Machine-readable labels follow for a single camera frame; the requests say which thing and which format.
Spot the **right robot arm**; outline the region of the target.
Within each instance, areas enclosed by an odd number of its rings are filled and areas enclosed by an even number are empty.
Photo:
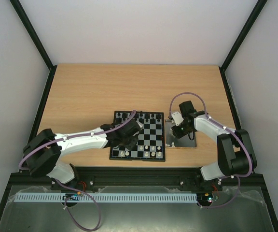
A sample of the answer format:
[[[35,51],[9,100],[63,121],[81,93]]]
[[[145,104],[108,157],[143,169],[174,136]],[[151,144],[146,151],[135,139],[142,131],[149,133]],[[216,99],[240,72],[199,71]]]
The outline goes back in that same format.
[[[212,179],[233,176],[247,177],[257,167],[249,133],[226,127],[214,120],[207,112],[197,111],[191,101],[179,105],[178,112],[170,112],[173,121],[173,136],[177,139],[187,134],[202,132],[217,144],[217,161],[200,168],[201,174],[195,177],[200,189],[211,185]]]

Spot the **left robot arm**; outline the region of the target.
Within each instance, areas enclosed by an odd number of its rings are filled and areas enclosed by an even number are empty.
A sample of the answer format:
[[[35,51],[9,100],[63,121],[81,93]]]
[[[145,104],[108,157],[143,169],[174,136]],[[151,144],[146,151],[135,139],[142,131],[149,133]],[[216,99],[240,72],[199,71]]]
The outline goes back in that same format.
[[[32,177],[48,176],[67,184],[76,178],[75,168],[61,161],[64,155],[88,149],[125,147],[132,149],[138,141],[143,124],[128,119],[116,126],[104,124],[90,131],[62,134],[51,129],[41,131],[23,149],[19,169],[29,170]]]

